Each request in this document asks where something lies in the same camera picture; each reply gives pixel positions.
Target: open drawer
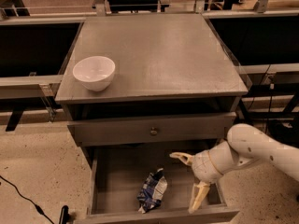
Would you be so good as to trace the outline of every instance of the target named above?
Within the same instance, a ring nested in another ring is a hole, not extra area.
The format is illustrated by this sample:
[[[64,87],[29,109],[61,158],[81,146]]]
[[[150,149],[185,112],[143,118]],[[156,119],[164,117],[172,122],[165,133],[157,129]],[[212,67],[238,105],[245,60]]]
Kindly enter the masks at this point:
[[[238,210],[226,206],[218,185],[211,187],[200,209],[192,215],[188,213],[194,182],[192,170],[169,157],[174,151],[195,154],[205,147],[203,141],[96,147],[88,215],[75,223],[199,224],[230,221]],[[162,205],[141,214],[136,196],[149,173],[161,167],[168,184]]]
[[[224,138],[235,112],[70,121],[80,147]]]

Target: robotic hand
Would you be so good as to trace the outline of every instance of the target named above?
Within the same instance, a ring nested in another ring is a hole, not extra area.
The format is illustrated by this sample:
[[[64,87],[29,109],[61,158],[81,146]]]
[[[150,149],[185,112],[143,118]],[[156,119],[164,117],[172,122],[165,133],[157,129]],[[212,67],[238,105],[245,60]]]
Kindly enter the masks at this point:
[[[226,173],[249,167],[256,161],[269,161],[299,181],[299,149],[283,145],[247,124],[233,126],[227,134],[227,141],[210,150],[196,155],[174,152],[170,157],[191,166],[194,175],[200,180],[198,184],[193,184],[189,213],[199,208],[209,192],[210,184]]]

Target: drawer knob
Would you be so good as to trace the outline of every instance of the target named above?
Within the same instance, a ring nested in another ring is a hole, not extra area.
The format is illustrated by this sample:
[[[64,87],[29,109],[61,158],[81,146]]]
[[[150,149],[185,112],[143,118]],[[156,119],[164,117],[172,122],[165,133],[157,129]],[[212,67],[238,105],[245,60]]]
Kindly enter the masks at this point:
[[[151,127],[149,134],[151,136],[156,136],[158,134],[158,129],[156,129],[155,127]]]

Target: floor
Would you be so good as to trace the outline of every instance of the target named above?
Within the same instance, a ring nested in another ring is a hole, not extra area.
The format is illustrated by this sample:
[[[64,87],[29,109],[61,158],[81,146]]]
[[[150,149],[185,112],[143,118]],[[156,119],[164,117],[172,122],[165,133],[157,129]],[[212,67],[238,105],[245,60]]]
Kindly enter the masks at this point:
[[[92,0],[81,1],[86,7]],[[31,6],[34,2],[26,0]],[[45,111],[25,112],[17,129],[6,133],[8,118],[9,113],[0,114],[0,176],[40,205],[54,223],[64,205],[72,219],[85,218],[91,170],[66,128],[64,112],[59,110],[53,123]],[[220,184],[228,206],[240,209],[230,224],[299,223],[299,183],[269,163],[233,171]],[[0,197],[1,223],[49,223],[3,180]]]

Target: crumpled blue package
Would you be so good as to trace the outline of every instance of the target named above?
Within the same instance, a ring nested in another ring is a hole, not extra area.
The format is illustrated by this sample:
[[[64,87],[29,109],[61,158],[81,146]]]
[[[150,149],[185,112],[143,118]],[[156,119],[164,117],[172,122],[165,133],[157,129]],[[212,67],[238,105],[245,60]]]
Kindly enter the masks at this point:
[[[163,168],[156,173],[150,173],[137,195],[140,208],[139,212],[147,213],[149,210],[159,207],[167,189],[167,181],[164,177]]]

